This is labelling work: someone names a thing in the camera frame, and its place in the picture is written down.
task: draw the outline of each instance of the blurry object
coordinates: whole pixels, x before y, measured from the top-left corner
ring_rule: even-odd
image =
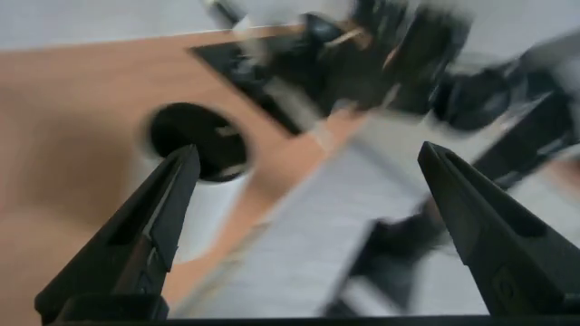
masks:
[[[208,1],[208,5],[210,10],[220,16],[221,20],[225,21],[227,27],[231,28],[232,32],[238,37],[237,44],[244,55],[237,60],[237,69],[234,74],[236,75],[240,71],[239,68],[242,68],[243,72],[251,72],[245,73],[244,78],[240,78],[239,75],[236,77],[236,81],[241,83],[240,87],[245,89],[259,88],[261,91],[253,91],[253,93],[262,95],[261,93],[263,92],[267,94],[286,117],[292,120],[301,131],[313,130],[319,143],[324,148],[329,145],[330,133],[318,123],[324,116],[320,114],[316,104],[309,97],[303,96],[303,90],[287,87],[288,85],[285,82],[277,79],[276,69],[271,64],[272,53],[270,53],[266,43],[250,32],[253,24],[249,16],[236,9],[228,0],[211,0]],[[306,18],[307,25],[311,29],[306,30],[302,42],[307,42],[306,48],[309,51],[302,53],[302,55],[306,55],[305,59],[307,61],[312,61],[315,55],[310,54],[310,48],[314,48],[315,51],[316,47],[322,46],[319,44],[322,40],[332,37],[334,34],[339,34],[340,31],[333,29],[330,24],[325,24],[320,19],[314,19],[310,16]],[[253,78],[258,74],[264,79],[253,81]],[[264,96],[259,97],[262,101],[265,100]]]
[[[175,264],[199,258],[218,239],[230,210],[252,174],[250,146],[242,130],[214,110],[173,103],[155,113],[147,130],[158,154],[153,165],[176,149],[195,144],[199,179],[188,201]]]
[[[384,62],[385,79],[392,87],[399,85],[389,109],[426,114],[445,70],[467,41],[469,29],[465,16],[420,6],[401,44]]]
[[[355,0],[350,20],[389,49],[404,32],[407,6],[402,0]]]

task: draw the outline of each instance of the white wall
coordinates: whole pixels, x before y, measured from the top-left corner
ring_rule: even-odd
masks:
[[[308,11],[346,12],[347,0],[237,0],[256,24]],[[0,50],[215,30],[202,0],[2,0]]]
[[[466,51],[510,57],[580,26],[576,0],[428,0],[474,14]]]

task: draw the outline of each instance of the white floor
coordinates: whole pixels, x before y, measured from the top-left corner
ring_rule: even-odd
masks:
[[[193,295],[173,317],[317,315],[369,221],[404,218],[424,198],[422,190],[401,176],[355,141],[273,212],[273,223],[226,284]],[[486,313],[469,270],[452,248],[421,265],[416,290],[417,314]]]

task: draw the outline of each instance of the wooden surface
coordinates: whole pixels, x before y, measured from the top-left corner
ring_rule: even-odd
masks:
[[[231,116],[256,173],[209,254],[176,265],[164,295],[179,302],[252,225],[329,153],[290,139],[202,62],[192,45],[225,33],[0,53],[0,312],[38,325],[33,299],[126,197],[141,126],[160,105],[196,102]],[[362,118],[327,122],[336,145]]]

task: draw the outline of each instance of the black object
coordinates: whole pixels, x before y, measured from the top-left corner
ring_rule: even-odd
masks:
[[[392,59],[385,64],[389,87],[398,87],[391,109],[424,115],[432,108],[444,72],[467,41],[470,22],[422,5]]]
[[[356,0],[351,20],[370,34],[375,42],[392,49],[405,27],[407,6],[403,1]]]
[[[267,37],[263,41],[265,43],[287,43],[292,42],[294,39],[295,35],[281,35]],[[277,47],[283,45],[272,44],[269,46]],[[302,132],[290,117],[278,107],[272,97],[264,91],[263,86],[271,78],[271,73],[263,71],[255,65],[249,68],[240,67],[247,58],[241,53],[236,43],[194,47],[191,48],[191,52],[224,76],[233,86],[237,87],[251,101],[262,108],[267,115],[278,121],[288,132],[293,135],[298,135]]]
[[[198,175],[194,146],[168,155],[36,296],[43,324],[165,320],[161,289]]]
[[[578,143],[572,99],[554,92],[487,149],[473,164],[506,190]]]
[[[442,82],[438,98],[441,102],[433,104],[435,116],[461,131],[486,127],[505,113],[512,102],[509,85],[501,75],[488,69]]]
[[[246,17],[246,14],[231,1],[212,0],[208,2],[209,12],[224,28],[232,29]]]
[[[150,120],[148,132],[153,148],[164,158],[176,149],[196,144],[201,166],[199,178],[206,181],[235,178],[239,173],[225,172],[244,166],[250,155],[236,124],[197,104],[172,103],[159,109]]]
[[[580,250],[448,149],[419,164],[492,315],[580,313]]]

